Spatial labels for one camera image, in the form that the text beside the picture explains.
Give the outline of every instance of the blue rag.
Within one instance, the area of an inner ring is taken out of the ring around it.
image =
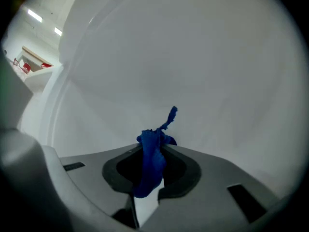
[[[136,198],[147,197],[161,183],[167,163],[160,147],[163,144],[177,145],[175,139],[165,135],[162,130],[166,130],[168,125],[174,121],[176,112],[177,107],[173,106],[166,123],[154,131],[144,130],[137,137],[137,141],[143,147],[143,163],[140,184],[133,188],[133,194]]]

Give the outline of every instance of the red object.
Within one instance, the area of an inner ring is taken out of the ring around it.
[[[17,61],[16,58],[14,58],[13,65],[16,65],[16,66],[20,67],[19,62]]]
[[[31,70],[31,66],[28,63],[24,63],[24,68],[22,69],[26,74]]]
[[[51,64],[47,64],[47,63],[43,63],[41,64],[41,68],[48,68],[48,67],[51,67],[52,65]]]

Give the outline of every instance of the white enclosure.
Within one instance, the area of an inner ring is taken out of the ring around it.
[[[232,161],[279,197],[298,182],[308,62],[279,1],[76,0],[59,50],[37,138],[60,157],[133,144],[175,105],[178,145]]]

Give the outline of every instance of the ceiling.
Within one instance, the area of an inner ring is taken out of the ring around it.
[[[71,6],[75,0],[27,0],[18,11],[14,23],[34,36],[42,39],[54,49],[58,49],[60,36],[55,28],[63,29]],[[43,18],[42,23],[27,14],[31,9]]]

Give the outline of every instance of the ceiling light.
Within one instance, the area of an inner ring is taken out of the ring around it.
[[[59,34],[60,36],[62,35],[62,31],[59,30],[58,28],[55,28],[55,33]]]
[[[39,22],[42,22],[42,17],[40,17],[38,14],[34,13],[32,10],[28,10],[28,14],[32,17],[36,18]]]

